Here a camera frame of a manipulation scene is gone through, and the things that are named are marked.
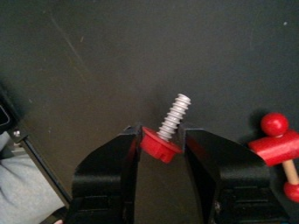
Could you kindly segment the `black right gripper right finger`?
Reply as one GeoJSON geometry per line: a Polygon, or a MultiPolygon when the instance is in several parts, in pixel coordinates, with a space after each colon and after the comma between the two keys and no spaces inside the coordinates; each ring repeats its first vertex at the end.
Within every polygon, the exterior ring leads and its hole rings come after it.
{"type": "Polygon", "coordinates": [[[289,224],[261,156],[204,129],[182,132],[182,146],[204,224],[289,224]]]}

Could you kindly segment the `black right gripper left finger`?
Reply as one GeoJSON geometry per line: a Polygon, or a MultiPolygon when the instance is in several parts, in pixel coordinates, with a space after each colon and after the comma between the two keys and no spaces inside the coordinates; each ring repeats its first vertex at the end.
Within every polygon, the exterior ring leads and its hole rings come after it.
{"type": "Polygon", "coordinates": [[[122,133],[81,162],[65,224],[135,224],[142,126],[122,133]]]}

